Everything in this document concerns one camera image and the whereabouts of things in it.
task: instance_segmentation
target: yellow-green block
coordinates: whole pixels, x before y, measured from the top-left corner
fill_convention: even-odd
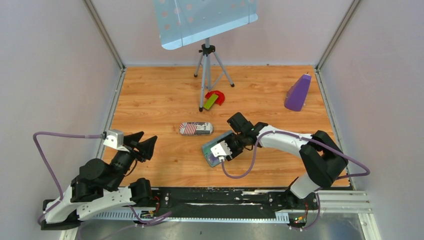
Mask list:
[[[218,99],[218,95],[212,94],[209,99],[203,104],[203,108],[206,110],[211,109],[212,105],[214,105],[215,101]]]

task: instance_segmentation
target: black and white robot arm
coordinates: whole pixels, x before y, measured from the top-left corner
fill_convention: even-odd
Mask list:
[[[278,149],[302,159],[306,173],[296,178],[289,186],[288,192],[291,194],[286,194],[289,205],[293,204],[293,201],[298,202],[306,198],[319,188],[330,187],[348,164],[347,159],[308,141],[308,139],[318,141],[341,152],[324,131],[317,131],[314,134],[296,133],[278,129],[264,122],[258,122],[253,126],[239,112],[227,122],[235,133],[226,136],[211,148],[212,154],[222,161],[231,161],[246,146],[255,145],[258,139],[257,146],[260,148]]]
[[[79,175],[63,192],[62,199],[58,197],[43,202],[43,211],[51,210],[45,213],[41,229],[72,229],[109,209],[128,205],[146,206],[152,198],[149,180],[139,178],[129,186],[118,189],[134,161],[145,162],[153,156],[158,137],[139,142],[143,134],[138,132],[124,136],[119,130],[108,130],[103,145],[118,150],[111,163],[94,158],[81,166]]]

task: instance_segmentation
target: gray floor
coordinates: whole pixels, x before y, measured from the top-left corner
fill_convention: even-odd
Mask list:
[[[131,221],[92,220],[83,226],[83,240],[103,240],[109,234],[133,225]],[[364,240],[357,214],[323,214],[308,231],[289,230],[285,224],[164,222],[152,227],[131,227],[108,240]]]

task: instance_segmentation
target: wooden tabletop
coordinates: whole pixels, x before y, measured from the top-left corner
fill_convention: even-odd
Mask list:
[[[214,104],[210,111],[199,112],[201,74],[193,77],[195,67],[130,67],[123,81],[112,122],[112,129],[125,134],[144,131],[142,140],[158,136],[153,158],[139,163],[126,177],[126,186],[138,178],[150,180],[156,187],[286,187],[305,173],[302,160],[271,148],[257,151],[255,165],[246,177],[231,179],[221,166],[210,167],[201,146],[231,130],[227,120],[241,112],[253,124],[268,123],[276,128],[297,132],[327,132],[333,137],[330,121],[311,66],[227,66],[235,83],[230,87],[224,76],[215,86],[225,94],[225,102]],[[284,107],[290,87],[309,72],[312,82],[302,111]],[[221,73],[213,66],[212,79]],[[214,133],[209,136],[182,136],[183,122],[210,122]],[[107,148],[104,161],[110,162],[115,151]],[[241,175],[250,166],[253,151],[245,150],[225,163],[232,175]],[[347,179],[334,186],[348,186]]]

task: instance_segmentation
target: purple object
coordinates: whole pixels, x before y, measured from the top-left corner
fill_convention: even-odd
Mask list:
[[[297,82],[291,86],[285,96],[284,107],[300,112],[304,106],[306,95],[308,94],[309,86],[311,85],[311,75],[303,74]]]

